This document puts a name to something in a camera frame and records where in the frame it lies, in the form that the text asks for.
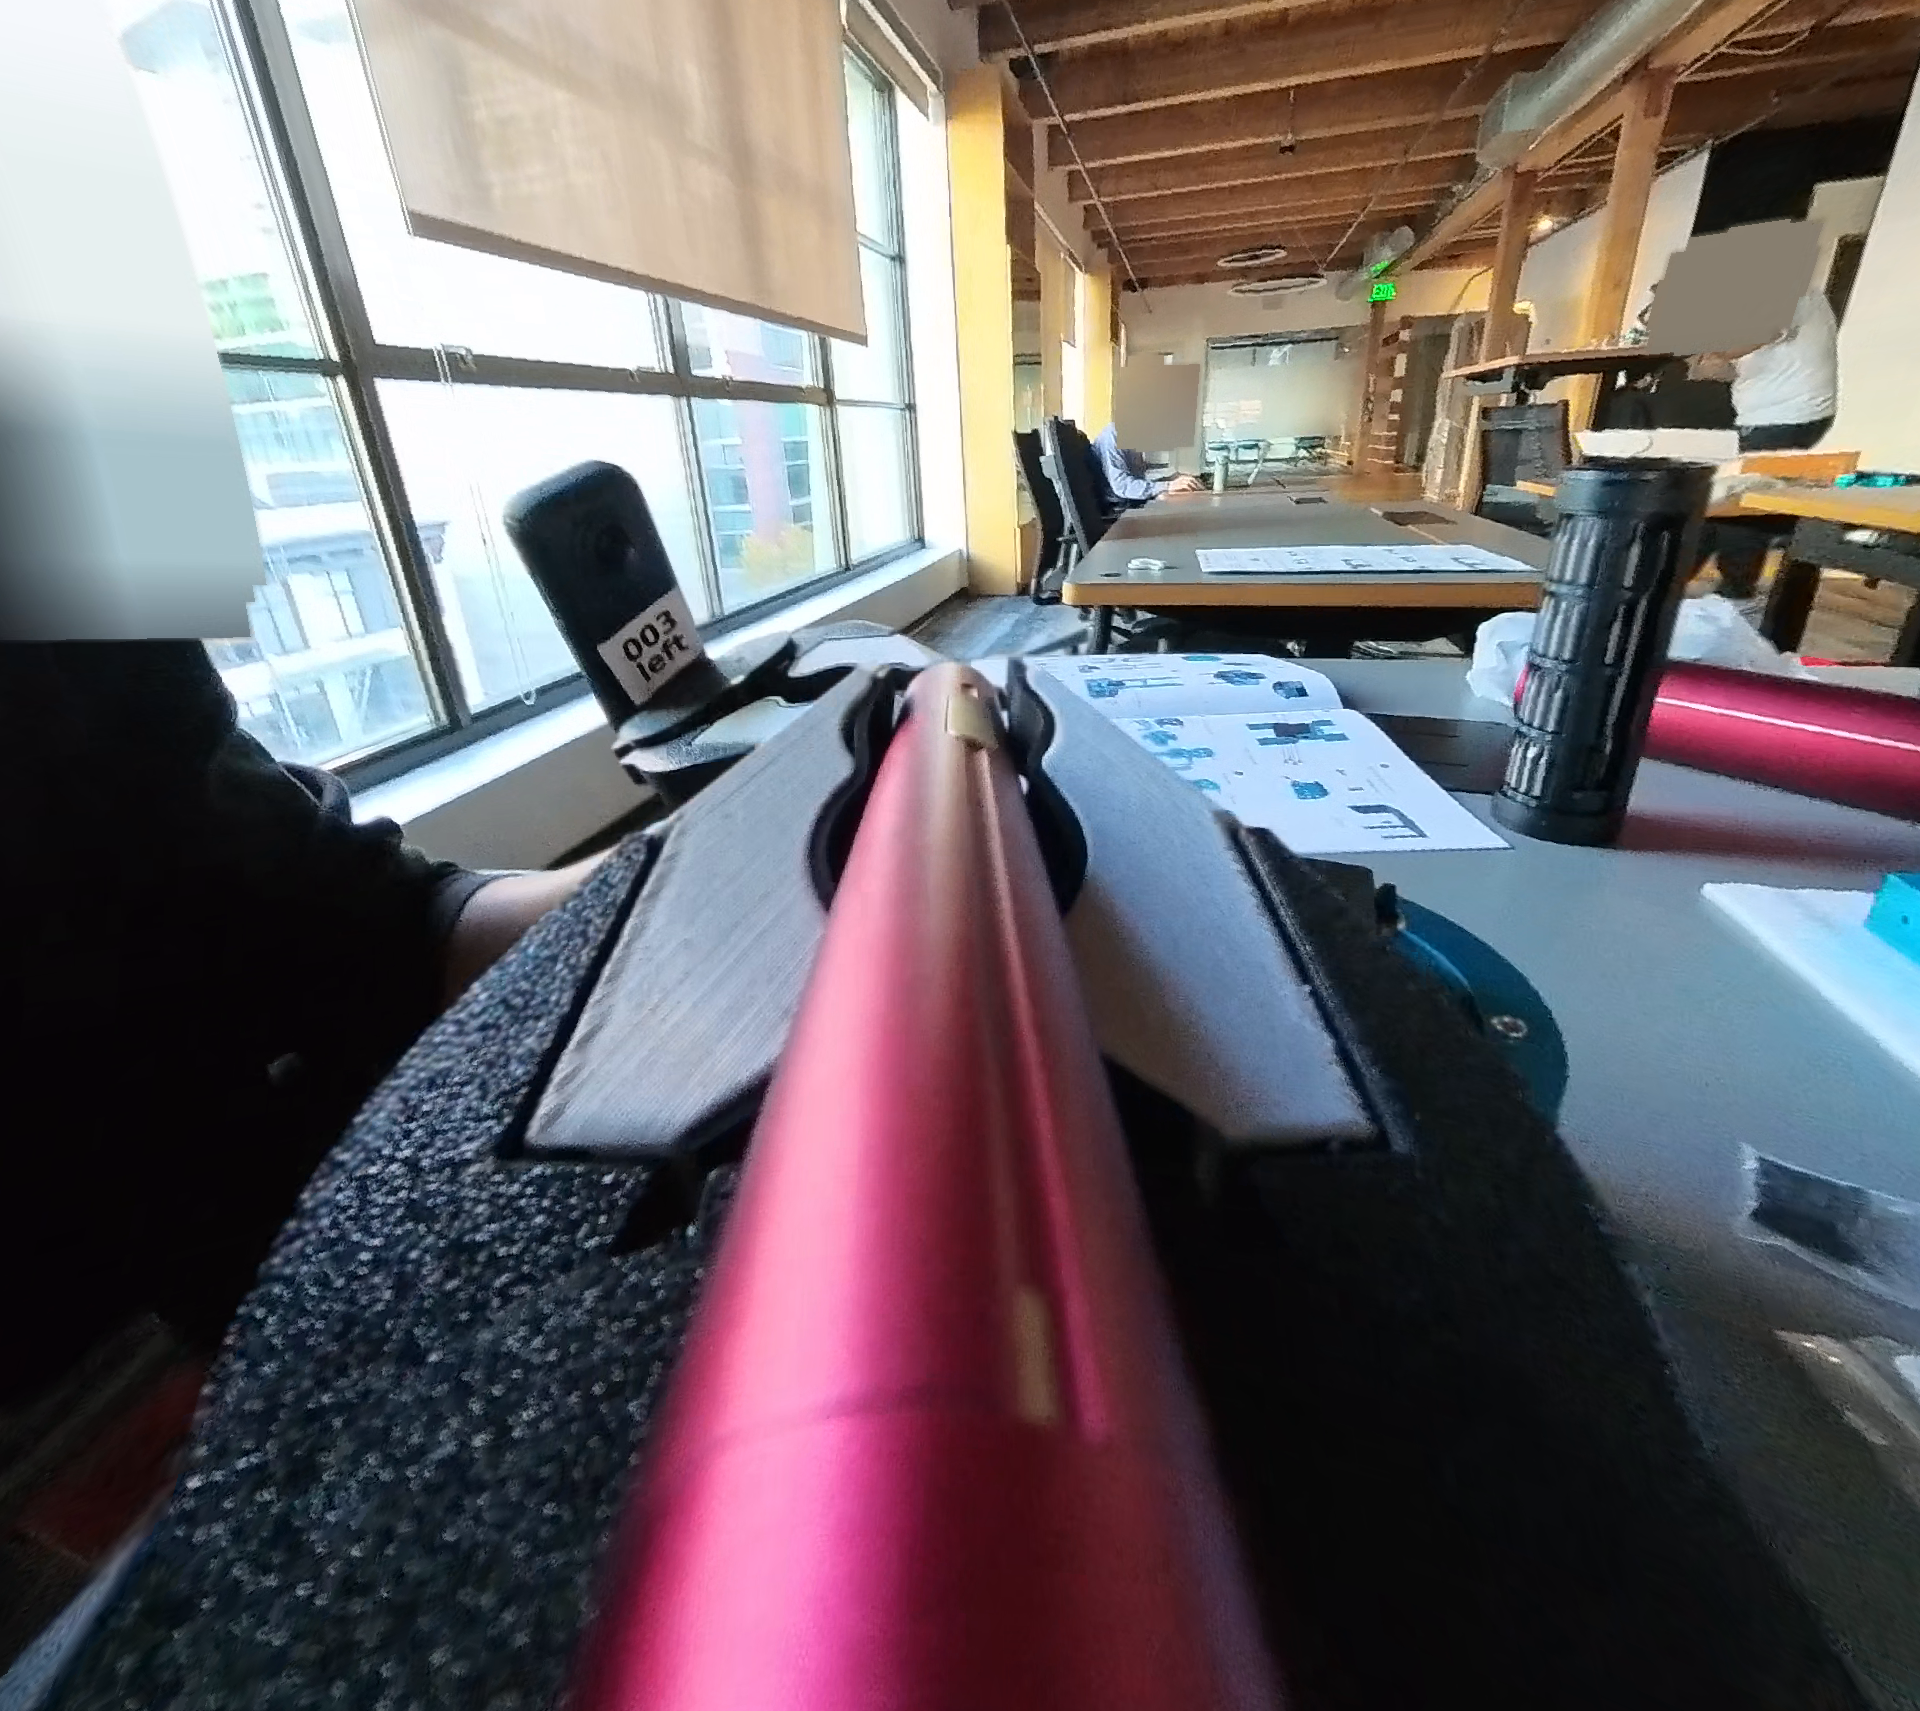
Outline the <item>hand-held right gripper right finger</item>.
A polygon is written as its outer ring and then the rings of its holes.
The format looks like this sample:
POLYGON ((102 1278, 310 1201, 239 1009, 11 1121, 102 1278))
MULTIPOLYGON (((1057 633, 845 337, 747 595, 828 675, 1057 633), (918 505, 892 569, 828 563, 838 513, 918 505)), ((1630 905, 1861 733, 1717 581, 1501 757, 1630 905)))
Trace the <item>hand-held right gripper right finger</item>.
POLYGON ((1236 841, 1228 725, 1333 709, 1276 659, 1006 659, 1001 695, 1097 1051, 1228 1143, 1373 1143, 1236 841))

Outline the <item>grey desk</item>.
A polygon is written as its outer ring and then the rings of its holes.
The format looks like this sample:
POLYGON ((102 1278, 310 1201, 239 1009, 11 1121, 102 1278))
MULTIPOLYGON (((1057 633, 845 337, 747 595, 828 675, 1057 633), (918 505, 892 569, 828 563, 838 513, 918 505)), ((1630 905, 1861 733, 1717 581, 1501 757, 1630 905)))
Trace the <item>grey desk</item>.
POLYGON ((1915 1079, 1702 897, 1908 827, 1644 765, 1624 845, 1259 891, 1379 1125, 1228 1143, 1109 1067, 1290 1706, 1915 1706, 1915 1310, 1740 1233, 1742 1151, 1915 1199, 1915 1079), (1561 1027, 1558 1125, 1376 887, 1561 1027))

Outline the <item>person's left forearm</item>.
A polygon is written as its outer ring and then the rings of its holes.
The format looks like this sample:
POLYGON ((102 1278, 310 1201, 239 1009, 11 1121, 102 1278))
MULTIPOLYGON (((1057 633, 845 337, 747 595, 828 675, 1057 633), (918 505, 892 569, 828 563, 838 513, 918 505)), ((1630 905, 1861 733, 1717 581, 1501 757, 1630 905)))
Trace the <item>person's left forearm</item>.
POLYGON ((568 903, 613 855, 589 853, 556 867, 461 871, 444 897, 437 1007, 456 1003, 550 911, 568 903))

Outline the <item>printed paper sheet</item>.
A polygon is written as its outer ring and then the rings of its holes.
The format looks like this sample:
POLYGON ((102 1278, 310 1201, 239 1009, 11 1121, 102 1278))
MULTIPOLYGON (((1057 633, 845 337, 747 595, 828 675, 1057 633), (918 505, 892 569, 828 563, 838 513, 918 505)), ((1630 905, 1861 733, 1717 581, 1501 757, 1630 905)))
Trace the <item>printed paper sheet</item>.
POLYGON ((1205 575, 1516 575, 1524 559, 1477 545, 1358 543, 1195 547, 1205 575))

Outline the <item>magenta metal tube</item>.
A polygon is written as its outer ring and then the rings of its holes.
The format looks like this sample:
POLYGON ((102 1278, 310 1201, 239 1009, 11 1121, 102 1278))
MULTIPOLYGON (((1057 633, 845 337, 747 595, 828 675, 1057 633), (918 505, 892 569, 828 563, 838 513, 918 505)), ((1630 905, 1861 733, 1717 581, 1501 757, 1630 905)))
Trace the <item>magenta metal tube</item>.
POLYGON ((1812 677, 1672 663, 1644 755, 1821 803, 1918 819, 1918 699, 1812 677))

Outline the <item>blue toy robot arm base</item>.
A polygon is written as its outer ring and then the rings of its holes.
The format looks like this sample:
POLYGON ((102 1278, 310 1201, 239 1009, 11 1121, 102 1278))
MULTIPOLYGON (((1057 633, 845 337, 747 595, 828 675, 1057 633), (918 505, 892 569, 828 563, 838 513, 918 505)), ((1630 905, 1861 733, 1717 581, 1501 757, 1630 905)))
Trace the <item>blue toy robot arm base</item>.
POLYGON ((1392 883, 1376 885, 1373 917, 1390 945, 1492 1043, 1531 1109, 1558 1125, 1572 1077, 1568 1041, 1525 973, 1473 931, 1392 883))

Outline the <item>raised standing desk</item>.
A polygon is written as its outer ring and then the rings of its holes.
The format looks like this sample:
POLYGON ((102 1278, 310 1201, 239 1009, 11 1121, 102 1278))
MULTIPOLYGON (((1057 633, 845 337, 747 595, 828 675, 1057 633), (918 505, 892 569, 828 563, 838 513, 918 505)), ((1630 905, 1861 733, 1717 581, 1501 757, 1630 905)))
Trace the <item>raised standing desk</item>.
POLYGON ((1630 381, 1657 371, 1667 363, 1684 363, 1684 353, 1632 347, 1568 347, 1547 351, 1514 351, 1496 359, 1451 365, 1443 379, 1463 383, 1487 395, 1531 397, 1561 379, 1630 381))

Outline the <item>black mesh chair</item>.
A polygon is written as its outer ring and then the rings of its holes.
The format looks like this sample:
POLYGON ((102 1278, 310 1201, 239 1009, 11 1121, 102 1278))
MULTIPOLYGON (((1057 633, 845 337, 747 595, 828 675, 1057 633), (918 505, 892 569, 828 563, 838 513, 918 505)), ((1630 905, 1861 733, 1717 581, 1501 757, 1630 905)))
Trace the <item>black mesh chair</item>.
POLYGON ((1554 495, 1572 457, 1568 403, 1487 403, 1477 427, 1473 513, 1531 535, 1552 533, 1558 519, 1554 495))

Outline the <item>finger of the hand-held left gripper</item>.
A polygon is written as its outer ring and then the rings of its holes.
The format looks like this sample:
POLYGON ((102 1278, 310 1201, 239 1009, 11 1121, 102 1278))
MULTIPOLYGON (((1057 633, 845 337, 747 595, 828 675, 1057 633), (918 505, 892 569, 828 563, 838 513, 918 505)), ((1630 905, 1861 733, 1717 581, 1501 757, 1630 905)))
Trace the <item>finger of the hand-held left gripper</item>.
POLYGON ((788 641, 793 647, 788 679, 842 679, 894 667, 916 673, 940 659, 918 639, 894 629, 797 629, 788 641))

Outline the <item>person's black shirt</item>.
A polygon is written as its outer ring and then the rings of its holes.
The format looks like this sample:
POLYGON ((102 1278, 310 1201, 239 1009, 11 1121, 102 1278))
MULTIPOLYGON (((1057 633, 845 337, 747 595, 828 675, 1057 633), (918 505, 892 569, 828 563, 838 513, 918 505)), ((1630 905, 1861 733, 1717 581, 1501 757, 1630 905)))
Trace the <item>person's black shirt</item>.
POLYGON ((1 647, 1 1370, 216 1336, 444 1001, 484 873, 280 763, 195 641, 1 647))

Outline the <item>black ribbed tumbler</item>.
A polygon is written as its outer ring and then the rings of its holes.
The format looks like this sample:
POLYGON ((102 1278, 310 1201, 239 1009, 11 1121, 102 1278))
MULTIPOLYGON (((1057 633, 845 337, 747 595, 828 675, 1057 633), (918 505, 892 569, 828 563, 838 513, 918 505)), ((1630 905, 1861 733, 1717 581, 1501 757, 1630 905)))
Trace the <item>black ribbed tumbler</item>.
POLYGON ((1492 809, 1528 839, 1618 839, 1714 465, 1599 457, 1559 477, 1541 595, 1492 809))

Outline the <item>black office chair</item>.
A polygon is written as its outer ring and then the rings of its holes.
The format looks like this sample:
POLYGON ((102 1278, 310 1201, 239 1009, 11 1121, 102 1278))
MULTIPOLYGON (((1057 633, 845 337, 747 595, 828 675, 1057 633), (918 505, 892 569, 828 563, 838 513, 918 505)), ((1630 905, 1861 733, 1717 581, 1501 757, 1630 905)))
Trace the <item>black office chair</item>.
POLYGON ((1036 559, 1025 575, 1034 603, 1060 603, 1071 569, 1117 515, 1101 459, 1078 423, 1047 417, 1014 431, 1019 483, 1037 519, 1036 559))

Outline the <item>beige roller blind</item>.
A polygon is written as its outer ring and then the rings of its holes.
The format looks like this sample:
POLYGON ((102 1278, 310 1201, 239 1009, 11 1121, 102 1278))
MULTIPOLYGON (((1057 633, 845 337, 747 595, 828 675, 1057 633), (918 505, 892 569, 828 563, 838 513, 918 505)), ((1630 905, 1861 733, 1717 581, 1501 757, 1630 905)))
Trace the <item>beige roller blind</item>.
POLYGON ((422 237, 864 341, 842 0, 348 0, 422 237))

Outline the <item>white instruction manual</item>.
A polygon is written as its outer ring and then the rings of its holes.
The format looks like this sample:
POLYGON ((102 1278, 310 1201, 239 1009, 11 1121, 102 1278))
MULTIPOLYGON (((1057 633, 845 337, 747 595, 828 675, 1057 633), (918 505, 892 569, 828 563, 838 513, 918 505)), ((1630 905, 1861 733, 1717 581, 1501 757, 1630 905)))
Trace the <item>white instruction manual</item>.
POLYGON ((1333 683, 1262 653, 1027 653, 975 659, 1042 711, 1046 783, 1092 857, 1216 817, 1313 859, 1507 847, 1333 683))

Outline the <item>magenta electric screwdriver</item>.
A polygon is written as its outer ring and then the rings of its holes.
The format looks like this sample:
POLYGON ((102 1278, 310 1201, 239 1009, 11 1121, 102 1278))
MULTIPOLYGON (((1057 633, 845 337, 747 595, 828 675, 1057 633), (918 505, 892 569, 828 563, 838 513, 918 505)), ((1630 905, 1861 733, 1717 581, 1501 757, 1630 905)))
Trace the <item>magenta electric screwdriver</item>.
POLYGON ((1004 743, 907 687, 566 1706, 1280 1706, 1004 743))

